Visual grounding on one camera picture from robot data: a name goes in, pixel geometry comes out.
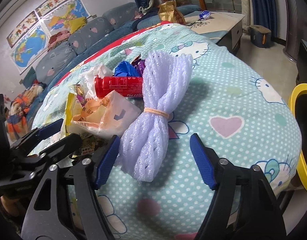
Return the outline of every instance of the polka dot tablecloth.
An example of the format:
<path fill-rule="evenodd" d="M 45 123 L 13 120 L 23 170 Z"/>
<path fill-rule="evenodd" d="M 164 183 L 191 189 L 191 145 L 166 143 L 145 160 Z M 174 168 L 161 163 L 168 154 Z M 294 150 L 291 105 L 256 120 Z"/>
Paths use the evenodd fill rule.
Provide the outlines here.
<path fill-rule="evenodd" d="M 113 168 L 107 184 L 97 191 L 111 231 L 119 239 L 194 239 L 213 192 L 203 183 L 191 154 L 193 133 L 237 166 L 258 164 L 275 193 L 294 176 L 301 149 L 298 125 L 272 86 L 225 47 L 178 24 L 136 35 L 77 68 L 49 92 L 33 125 L 63 118 L 69 86 L 81 83 L 93 66 L 102 62 L 113 69 L 122 60 L 131 61 L 139 53 L 145 58 L 159 49 L 175 57 L 192 54 L 192 79 L 168 120 L 168 151 L 154 181 L 139 183 Z M 51 143 L 52 138 L 47 139 L 35 151 Z M 79 224 L 75 198 L 71 199 Z M 232 213 L 238 203 L 239 189 Z"/>

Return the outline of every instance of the red can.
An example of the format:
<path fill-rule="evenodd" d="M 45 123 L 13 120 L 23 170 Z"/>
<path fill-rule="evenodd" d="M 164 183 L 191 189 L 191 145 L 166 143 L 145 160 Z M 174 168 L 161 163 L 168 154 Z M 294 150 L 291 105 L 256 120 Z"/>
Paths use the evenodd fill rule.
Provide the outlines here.
<path fill-rule="evenodd" d="M 95 77 L 98 98 L 104 98 L 113 90 L 124 97 L 142 98 L 142 77 Z"/>

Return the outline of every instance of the drawer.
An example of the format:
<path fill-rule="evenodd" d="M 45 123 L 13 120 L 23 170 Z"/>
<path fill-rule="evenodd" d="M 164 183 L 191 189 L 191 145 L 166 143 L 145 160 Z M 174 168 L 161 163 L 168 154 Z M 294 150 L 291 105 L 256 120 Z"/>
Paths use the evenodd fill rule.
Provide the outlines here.
<path fill-rule="evenodd" d="M 242 21 L 238 22 L 231 29 L 231 37 L 232 37 L 232 48 L 234 48 L 242 36 Z"/>

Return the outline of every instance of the baseboard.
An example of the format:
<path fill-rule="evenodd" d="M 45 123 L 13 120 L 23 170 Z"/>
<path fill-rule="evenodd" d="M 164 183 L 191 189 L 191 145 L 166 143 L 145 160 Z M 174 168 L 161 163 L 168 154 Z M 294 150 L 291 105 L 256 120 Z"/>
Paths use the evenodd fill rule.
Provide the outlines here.
<path fill-rule="evenodd" d="M 276 37 L 271 37 L 271 41 L 275 42 L 275 43 L 278 43 L 282 46 L 285 46 L 286 45 L 286 41 L 283 40 L 283 39 L 280 39 L 280 38 L 276 38 Z"/>

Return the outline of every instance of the white wall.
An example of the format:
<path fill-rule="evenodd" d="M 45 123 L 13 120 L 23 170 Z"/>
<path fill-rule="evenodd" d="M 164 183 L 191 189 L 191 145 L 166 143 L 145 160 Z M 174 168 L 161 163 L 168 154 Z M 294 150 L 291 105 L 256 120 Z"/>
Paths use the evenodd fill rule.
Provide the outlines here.
<path fill-rule="evenodd" d="M 7 95 L 13 100 L 22 93 L 25 87 L 19 81 L 25 77 L 28 68 L 21 75 L 11 60 L 11 48 L 6 37 L 20 23 L 23 18 L 33 11 L 45 0 L 27 0 L 23 3 L 0 27 L 0 93 Z M 82 0 L 91 15 L 101 16 L 105 11 L 133 0 Z M 35 68 L 38 58 L 32 66 Z"/>
<path fill-rule="evenodd" d="M 276 0 L 277 20 L 278 20 L 278 38 L 287 39 L 287 4 L 286 0 Z"/>

